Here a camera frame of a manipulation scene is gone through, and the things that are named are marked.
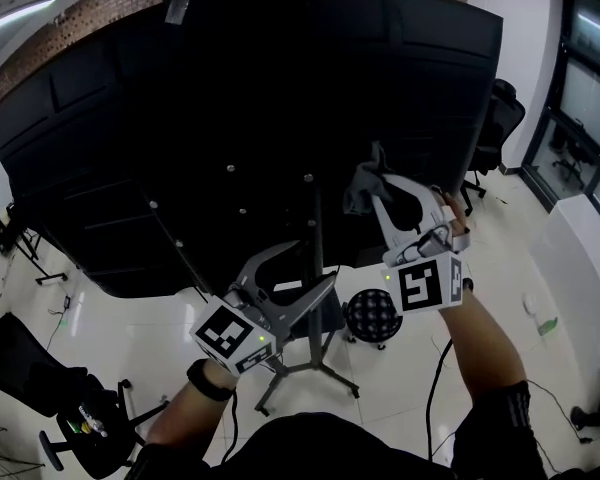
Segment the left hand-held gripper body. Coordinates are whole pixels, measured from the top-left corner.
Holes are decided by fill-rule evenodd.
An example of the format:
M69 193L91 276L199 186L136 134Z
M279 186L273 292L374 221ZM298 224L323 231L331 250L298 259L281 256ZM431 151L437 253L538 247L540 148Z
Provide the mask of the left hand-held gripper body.
M240 376L281 353L290 303L288 295L234 282L224 296L211 297L190 335L209 359Z

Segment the person's right hand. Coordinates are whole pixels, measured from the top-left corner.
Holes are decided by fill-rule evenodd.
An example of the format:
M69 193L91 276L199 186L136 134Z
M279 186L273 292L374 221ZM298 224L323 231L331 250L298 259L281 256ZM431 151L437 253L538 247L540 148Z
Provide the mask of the person's right hand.
M441 194L440 198L454 214L454 218L450 222L453 236L463 236L467 234L469 232L469 228L466 221L466 215L459 203L449 193Z

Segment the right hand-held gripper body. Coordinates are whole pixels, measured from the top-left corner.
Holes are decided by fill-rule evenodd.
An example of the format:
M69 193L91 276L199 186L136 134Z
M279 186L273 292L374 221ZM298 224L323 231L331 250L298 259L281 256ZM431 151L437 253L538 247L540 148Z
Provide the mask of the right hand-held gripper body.
M464 264L458 253L464 236L441 223L406 246L383 255L381 276L400 315L457 306L463 298Z

